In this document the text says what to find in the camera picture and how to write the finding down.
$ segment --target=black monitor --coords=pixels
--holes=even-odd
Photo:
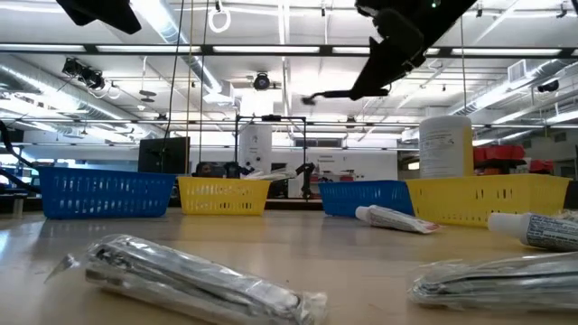
[[[190,137],[141,140],[138,152],[139,172],[186,173]]]

